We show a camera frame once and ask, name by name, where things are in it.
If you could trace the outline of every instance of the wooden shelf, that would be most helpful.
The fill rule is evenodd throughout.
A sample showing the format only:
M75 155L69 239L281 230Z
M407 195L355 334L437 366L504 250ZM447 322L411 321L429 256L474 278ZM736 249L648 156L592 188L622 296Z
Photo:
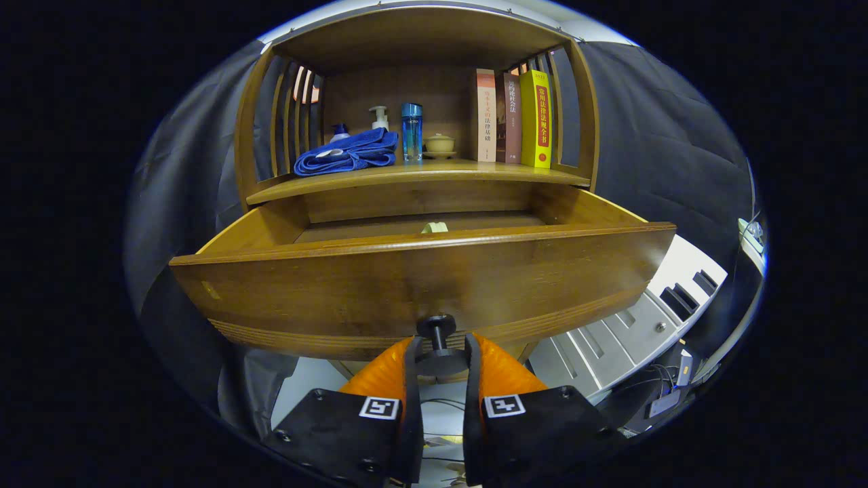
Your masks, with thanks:
M463 159L436 162L425 160L421 165L395 164L385 168L368 168L331 175L308 176L278 183L247 197L248 205L264 203L295 195L366 187L387 183L413 181L531 181L560 183L588 187L590 180L554 169L531 168L501 162L475 162Z
M325 23L293 33L273 48L322 76L333 76L410 64L507 69L569 40L505 12L414 5Z

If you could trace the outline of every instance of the folded towel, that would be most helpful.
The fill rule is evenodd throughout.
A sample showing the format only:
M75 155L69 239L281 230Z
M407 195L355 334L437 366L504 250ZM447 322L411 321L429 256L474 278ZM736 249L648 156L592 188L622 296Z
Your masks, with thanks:
M296 175L314 176L341 173L369 166L389 166L395 163L398 134L386 129L366 130L361 134L326 144L299 156L293 165Z

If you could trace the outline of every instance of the orange gripper pad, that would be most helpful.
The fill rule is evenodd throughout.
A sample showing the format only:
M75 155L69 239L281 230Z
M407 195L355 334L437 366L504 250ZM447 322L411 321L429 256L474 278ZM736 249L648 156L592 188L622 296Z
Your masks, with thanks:
M404 355L412 337L401 340L390 346L379 356L367 364L362 371L346 382L340 388L342 393L362 395L366 397L383 397L400 399L401 405L407 405L407 388L404 384ZM401 409L401 419L404 419L405 407Z
M501 395L520 395L549 388L493 341L474 333L482 350L479 374L479 399Z

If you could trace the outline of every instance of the blue water bottle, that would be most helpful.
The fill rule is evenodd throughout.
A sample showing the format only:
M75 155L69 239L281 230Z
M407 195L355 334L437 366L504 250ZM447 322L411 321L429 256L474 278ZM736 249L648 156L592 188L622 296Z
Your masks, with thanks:
M401 105L401 133L404 139L404 163L422 162L422 105Z

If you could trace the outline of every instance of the yellow book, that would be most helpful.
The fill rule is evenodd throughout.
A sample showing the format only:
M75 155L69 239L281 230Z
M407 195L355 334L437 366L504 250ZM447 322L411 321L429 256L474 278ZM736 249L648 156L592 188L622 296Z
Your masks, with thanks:
M551 168L549 75L529 69L518 82L522 88L522 164Z

